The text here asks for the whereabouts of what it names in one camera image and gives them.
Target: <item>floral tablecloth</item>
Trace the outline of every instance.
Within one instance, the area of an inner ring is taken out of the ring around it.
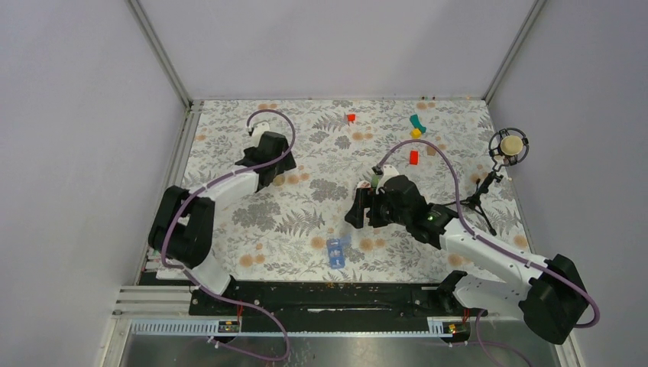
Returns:
[[[410,138],[409,117],[418,114],[427,127],[422,139],[439,146],[459,175],[462,198],[492,166],[487,155],[494,134],[483,101],[290,100],[205,101],[183,179],[194,187],[230,171],[250,146],[245,121],[258,109],[277,109],[295,123],[293,155],[297,169],[277,177],[261,192],[227,208],[217,208],[212,250],[240,280],[272,281],[441,281],[455,269],[493,278],[470,259],[419,243],[398,225],[354,229],[344,221],[355,185],[396,143]],[[355,113],[352,124],[346,114]],[[290,140],[279,116],[260,114],[253,124],[269,122]],[[409,165],[411,150],[418,165]],[[448,168],[432,149],[407,145],[388,161],[419,187],[428,201],[453,200]],[[498,235],[515,248],[527,248],[511,182],[495,184],[483,205]],[[469,221],[486,230],[469,210]],[[345,267],[333,270],[326,240],[351,235],[344,248]],[[147,268],[155,271],[151,254]],[[173,277],[160,271],[158,277]]]

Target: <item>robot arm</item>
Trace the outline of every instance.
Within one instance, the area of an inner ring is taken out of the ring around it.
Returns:
[[[272,161],[280,157],[288,148],[286,137],[272,132],[266,122],[254,127],[251,138],[253,145],[243,150],[245,156],[235,163],[233,171]],[[189,218],[186,224],[176,225],[171,234],[167,255],[181,262],[184,268],[200,281],[200,284],[204,284],[217,294],[222,294],[231,278],[210,251],[215,208],[225,208],[239,201],[243,196],[262,190],[270,185],[278,174],[295,167],[293,155],[289,153],[276,164],[236,174],[209,187],[199,194],[182,213],[183,218]],[[190,193],[194,193],[199,188],[194,187],[187,190],[172,186],[164,192],[148,236],[148,243],[152,248],[161,251],[164,236],[167,234],[173,217],[180,209],[180,205],[189,197]]]
[[[467,308],[524,320],[527,326],[547,341],[561,344],[572,331],[588,304],[584,298],[540,270],[508,258],[484,245],[468,233],[454,210],[447,206],[427,203],[416,184],[395,168],[385,165],[375,168],[371,183],[361,182],[355,191],[353,207],[345,221],[355,228],[364,225],[365,209],[368,224],[382,227],[391,223],[405,226],[417,241],[470,258],[475,264],[497,275],[502,281],[488,281],[464,271],[452,272],[440,287],[451,291],[454,298]],[[503,248],[508,245],[492,235],[475,230]],[[543,265],[585,289],[574,263],[557,255],[549,260],[530,252],[514,250],[529,262]]]

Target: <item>white enclosure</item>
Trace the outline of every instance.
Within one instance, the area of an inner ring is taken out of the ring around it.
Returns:
[[[583,360],[645,363],[646,18],[644,0],[2,2],[0,365],[101,355],[189,102],[493,94],[494,127],[531,141],[508,172],[533,250],[573,259],[601,305]]]
[[[194,99],[481,98],[533,0],[144,0]]]

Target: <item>microphone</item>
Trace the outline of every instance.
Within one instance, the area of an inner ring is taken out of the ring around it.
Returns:
[[[502,167],[514,166],[520,163],[529,154],[529,139],[527,135],[518,128],[503,128],[496,132],[488,142],[488,155],[495,163],[494,171],[499,171]],[[495,157],[503,157],[502,162],[498,162]]]

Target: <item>red block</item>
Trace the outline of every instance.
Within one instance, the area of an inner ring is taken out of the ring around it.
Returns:
[[[411,151],[410,152],[410,164],[417,165],[419,163],[419,152]]]

